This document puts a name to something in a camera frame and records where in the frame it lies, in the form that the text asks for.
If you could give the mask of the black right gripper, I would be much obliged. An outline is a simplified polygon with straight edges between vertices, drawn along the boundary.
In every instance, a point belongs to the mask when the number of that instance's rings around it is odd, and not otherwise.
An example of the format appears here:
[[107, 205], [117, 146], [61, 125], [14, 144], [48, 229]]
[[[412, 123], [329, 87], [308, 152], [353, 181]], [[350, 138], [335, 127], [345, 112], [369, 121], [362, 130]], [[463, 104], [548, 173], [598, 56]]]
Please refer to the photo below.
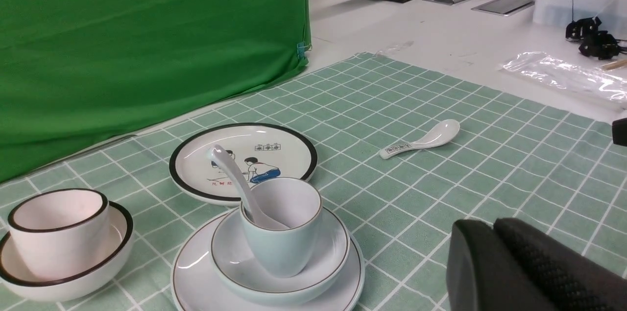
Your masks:
[[614, 145], [627, 146], [627, 118], [614, 120], [612, 123]]

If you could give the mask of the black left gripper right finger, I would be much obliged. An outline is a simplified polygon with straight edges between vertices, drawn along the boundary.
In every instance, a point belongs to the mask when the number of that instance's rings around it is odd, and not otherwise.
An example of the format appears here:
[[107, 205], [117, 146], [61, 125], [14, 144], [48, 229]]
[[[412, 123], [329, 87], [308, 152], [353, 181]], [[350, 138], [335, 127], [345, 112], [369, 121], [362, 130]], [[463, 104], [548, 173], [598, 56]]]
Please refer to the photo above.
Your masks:
[[624, 278], [517, 218], [493, 229], [533, 284], [560, 311], [625, 311]]

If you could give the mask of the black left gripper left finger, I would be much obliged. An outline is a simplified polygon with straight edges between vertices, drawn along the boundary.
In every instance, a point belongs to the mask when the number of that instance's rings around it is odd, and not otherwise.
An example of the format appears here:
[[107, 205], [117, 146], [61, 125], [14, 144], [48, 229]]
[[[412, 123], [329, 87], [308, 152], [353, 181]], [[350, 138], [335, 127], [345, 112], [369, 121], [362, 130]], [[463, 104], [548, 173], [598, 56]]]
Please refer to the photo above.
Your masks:
[[482, 221], [453, 223], [446, 289], [452, 311], [557, 310]]

